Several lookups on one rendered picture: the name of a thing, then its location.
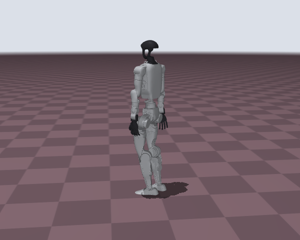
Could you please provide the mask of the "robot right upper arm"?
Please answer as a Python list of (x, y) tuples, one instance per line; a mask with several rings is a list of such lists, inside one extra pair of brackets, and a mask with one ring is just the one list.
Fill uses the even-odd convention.
[(163, 93), (165, 91), (165, 71), (166, 71), (166, 68), (164, 65), (162, 65), (162, 88), (161, 88), (161, 92), (160, 93)]

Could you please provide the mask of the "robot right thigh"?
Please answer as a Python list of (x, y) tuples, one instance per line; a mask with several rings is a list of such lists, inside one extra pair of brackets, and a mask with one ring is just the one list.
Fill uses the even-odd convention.
[(151, 122), (150, 126), (146, 128), (146, 142), (148, 150), (151, 152), (152, 157), (157, 157), (160, 155), (161, 150), (158, 146), (156, 146), (156, 140), (158, 135), (158, 125), (162, 121), (163, 115), (159, 113), (159, 117), (156, 121)]

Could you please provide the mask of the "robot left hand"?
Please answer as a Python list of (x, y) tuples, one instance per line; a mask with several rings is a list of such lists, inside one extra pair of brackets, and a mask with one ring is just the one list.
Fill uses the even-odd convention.
[(140, 136), (139, 134), (139, 131), (138, 131), (138, 124), (137, 124), (137, 121), (138, 121), (138, 115), (135, 116), (135, 120), (134, 119), (131, 119), (131, 123), (129, 125), (129, 130), (131, 130), (131, 134), (134, 135), (134, 136)]

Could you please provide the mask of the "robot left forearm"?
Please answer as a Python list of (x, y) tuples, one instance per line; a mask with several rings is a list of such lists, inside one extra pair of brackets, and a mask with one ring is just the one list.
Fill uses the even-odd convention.
[(136, 120), (136, 115), (138, 115), (139, 117), (139, 103), (140, 100), (137, 97), (137, 92), (135, 90), (132, 90), (130, 92), (130, 96), (131, 96), (131, 119), (132, 120)]

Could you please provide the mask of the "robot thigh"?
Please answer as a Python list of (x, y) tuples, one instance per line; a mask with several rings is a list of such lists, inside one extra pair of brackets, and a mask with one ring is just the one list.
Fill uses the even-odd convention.
[(159, 113), (159, 117), (156, 121), (151, 122), (150, 126), (146, 128), (146, 142), (148, 150), (151, 152), (152, 157), (157, 157), (160, 155), (161, 150), (158, 146), (156, 146), (156, 140), (158, 135), (158, 125), (162, 121), (163, 115)]
[(147, 129), (150, 126), (150, 124), (151, 124), (151, 117), (149, 114), (145, 113), (142, 116), (138, 117), (137, 125), (138, 125), (138, 132), (140, 135), (137, 136), (133, 135), (133, 139), (134, 139), (136, 152), (140, 159), (143, 153), (149, 154), (150, 160), (152, 158), (152, 153), (149, 150), (144, 149), (144, 145), (146, 143), (146, 136), (147, 136), (147, 132), (145, 129)]

